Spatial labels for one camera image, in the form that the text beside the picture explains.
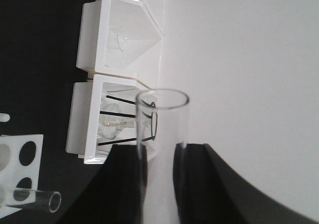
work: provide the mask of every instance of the glass tube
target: glass tube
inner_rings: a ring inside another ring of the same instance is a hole
[[[179,224],[176,199],[181,187],[173,182],[174,173],[183,185],[182,157],[188,130],[188,96],[180,91],[158,89],[137,96],[137,153],[140,168],[142,224]],[[151,124],[145,120],[151,117]]]
[[[59,192],[0,186],[0,207],[54,213],[59,209],[60,204]]]

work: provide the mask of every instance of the white cap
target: white cap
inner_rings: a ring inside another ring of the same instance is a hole
[[[0,122],[8,122],[10,120],[10,115],[7,113],[0,113]]]

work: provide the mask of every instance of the black background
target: black background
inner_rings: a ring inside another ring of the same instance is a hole
[[[94,0],[0,0],[0,134],[44,134],[38,189],[60,191],[54,214],[19,211],[2,224],[55,223],[100,165],[65,152],[82,5]]]

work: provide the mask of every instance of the white shelf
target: white shelf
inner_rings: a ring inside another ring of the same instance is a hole
[[[140,0],[84,4],[77,67],[158,87],[162,34]]]

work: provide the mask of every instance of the white surface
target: white surface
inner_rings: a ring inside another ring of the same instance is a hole
[[[190,142],[317,221],[318,1],[166,0],[159,81],[190,95]]]
[[[36,145],[34,160],[28,166],[22,166],[19,161],[20,150],[23,145],[33,141]],[[17,136],[0,136],[0,184],[4,187],[15,188],[23,178],[32,180],[31,189],[37,190],[39,169],[42,154],[42,134],[17,135]],[[25,204],[34,201],[35,196],[30,195],[23,202],[18,202],[12,196],[5,195],[4,202]],[[15,213],[21,209],[0,207],[0,219]]]

